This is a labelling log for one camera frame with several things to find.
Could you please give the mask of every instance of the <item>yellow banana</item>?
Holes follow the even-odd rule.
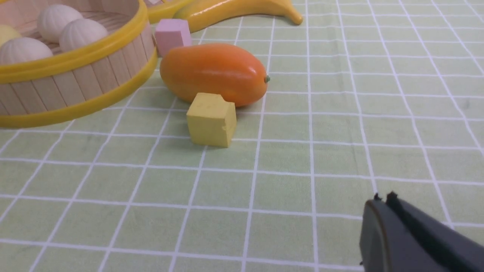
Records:
[[[193,33],[229,18],[254,14],[284,16],[296,25],[303,22],[291,0],[194,0],[173,18],[187,20]]]
[[[150,24],[156,24],[161,19],[171,19],[173,15],[182,7],[190,4],[194,0],[162,0],[155,6],[148,8]]]

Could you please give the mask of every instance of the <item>yellow plastic band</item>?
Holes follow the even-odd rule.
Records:
[[[138,37],[148,23],[148,8],[143,0],[138,0],[138,2],[139,9],[135,16],[104,39],[46,59],[0,65],[0,84],[29,81],[62,74],[96,62],[120,50]]]
[[[136,76],[108,93],[74,106],[53,111],[27,115],[0,116],[0,127],[29,128],[52,125],[80,118],[107,108],[128,97],[141,87],[151,77],[157,64],[158,53],[155,49],[148,63]]]

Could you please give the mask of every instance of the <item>pink block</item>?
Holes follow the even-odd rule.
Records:
[[[161,57],[172,48],[192,45],[188,22],[182,19],[162,19],[156,26],[154,37]]]

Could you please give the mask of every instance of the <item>yellow block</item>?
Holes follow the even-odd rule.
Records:
[[[198,93],[186,113],[194,144],[229,147],[237,126],[235,104],[219,94]]]

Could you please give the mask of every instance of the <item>grid pattern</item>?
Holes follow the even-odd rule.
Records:
[[[267,95],[229,149],[190,143],[156,71],[75,121],[0,130],[6,271],[334,272],[395,190],[484,244],[484,4],[293,0],[193,33],[256,55]]]

